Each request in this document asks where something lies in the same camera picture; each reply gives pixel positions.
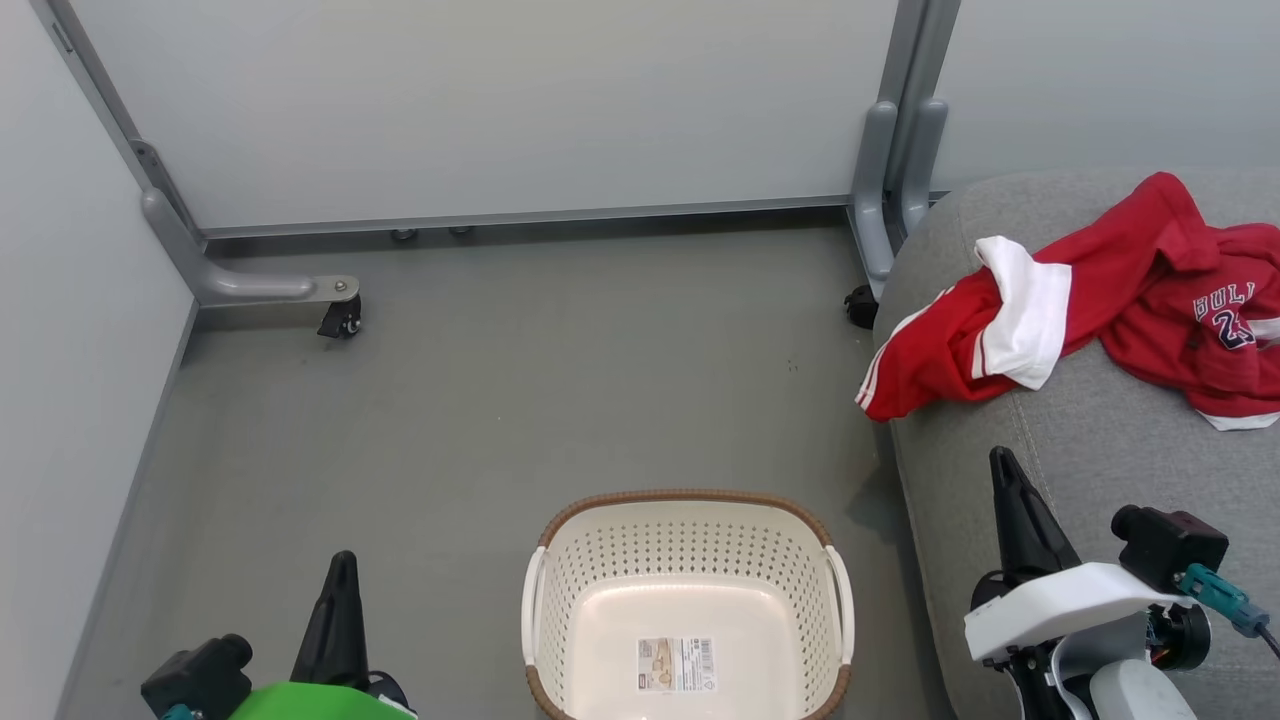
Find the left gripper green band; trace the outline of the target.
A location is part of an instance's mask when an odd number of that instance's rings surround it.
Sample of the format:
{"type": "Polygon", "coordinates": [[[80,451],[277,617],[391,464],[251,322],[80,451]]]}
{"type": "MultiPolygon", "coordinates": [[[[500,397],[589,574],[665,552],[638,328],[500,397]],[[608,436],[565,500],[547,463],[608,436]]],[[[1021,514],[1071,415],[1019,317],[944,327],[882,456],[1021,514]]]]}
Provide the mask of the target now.
{"type": "Polygon", "coordinates": [[[355,552],[334,553],[308,618],[291,682],[255,689],[233,719],[416,719],[388,673],[370,673],[355,552]]]}

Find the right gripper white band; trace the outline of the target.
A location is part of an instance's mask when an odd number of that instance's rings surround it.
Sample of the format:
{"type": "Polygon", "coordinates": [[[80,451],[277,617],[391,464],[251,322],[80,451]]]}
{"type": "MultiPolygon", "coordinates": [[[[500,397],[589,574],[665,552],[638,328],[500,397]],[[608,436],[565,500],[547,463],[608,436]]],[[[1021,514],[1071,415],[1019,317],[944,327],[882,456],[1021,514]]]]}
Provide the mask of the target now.
{"type": "Polygon", "coordinates": [[[1015,452],[993,447],[989,469],[997,577],[1011,591],[964,618],[972,659],[1029,671],[1053,691],[1112,665],[1149,660],[1151,609],[1184,607],[1187,597],[1160,592],[1115,564],[1082,564],[1015,452]]]}

